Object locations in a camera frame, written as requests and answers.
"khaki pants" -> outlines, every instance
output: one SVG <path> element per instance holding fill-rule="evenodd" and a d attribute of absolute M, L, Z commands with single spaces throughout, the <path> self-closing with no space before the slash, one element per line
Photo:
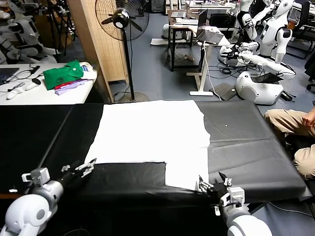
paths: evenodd
<path fill-rule="evenodd" d="M 315 138 L 314 127 L 309 129 L 303 124 L 304 115 L 306 113 L 294 110 L 273 109 L 266 112 L 265 119 L 273 127 L 280 140 L 284 138 L 284 134 Z M 294 155 L 294 164 L 305 179 L 315 177 L 315 145 L 298 150 Z"/>

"green cloth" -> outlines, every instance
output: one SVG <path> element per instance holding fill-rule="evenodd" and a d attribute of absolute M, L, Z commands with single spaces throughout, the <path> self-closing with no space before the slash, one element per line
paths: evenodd
<path fill-rule="evenodd" d="M 54 68 L 44 71 L 47 90 L 57 85 L 79 80 L 83 76 L 83 69 L 77 60 L 69 62 L 62 68 Z"/>

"fan stand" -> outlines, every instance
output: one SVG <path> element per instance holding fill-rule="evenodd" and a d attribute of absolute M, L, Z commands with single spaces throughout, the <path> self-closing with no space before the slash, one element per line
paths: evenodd
<path fill-rule="evenodd" d="M 125 29 L 122 29 L 123 32 L 123 44 L 125 50 L 125 58 L 128 70 L 128 77 L 129 77 L 129 85 L 130 85 L 130 93 L 126 94 L 119 103 L 128 103 L 128 102 L 147 102 L 149 101 L 149 97 L 141 92 L 134 92 L 133 90 L 133 83 L 132 83 L 132 75 L 131 75 L 131 67 L 130 67 L 130 60 L 129 60 L 129 51 L 128 51 L 128 43 L 127 43 L 127 36 Z"/>

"white cloth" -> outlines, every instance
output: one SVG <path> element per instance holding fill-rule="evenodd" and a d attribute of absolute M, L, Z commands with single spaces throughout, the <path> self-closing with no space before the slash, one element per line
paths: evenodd
<path fill-rule="evenodd" d="M 208 180 L 210 135 L 204 115 L 189 101 L 104 105 L 86 162 L 165 162 L 166 185 L 192 190 Z"/>

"purple cloth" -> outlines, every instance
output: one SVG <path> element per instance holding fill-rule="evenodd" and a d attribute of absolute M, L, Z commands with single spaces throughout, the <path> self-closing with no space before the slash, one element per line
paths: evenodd
<path fill-rule="evenodd" d="M 56 89 L 55 90 L 55 94 L 57 95 L 61 95 L 61 94 L 64 94 L 65 92 L 68 92 L 70 91 L 71 89 L 75 89 L 76 87 L 84 84 L 87 80 L 76 80 L 74 81 L 72 84 L 70 85 L 65 85 L 59 89 Z"/>

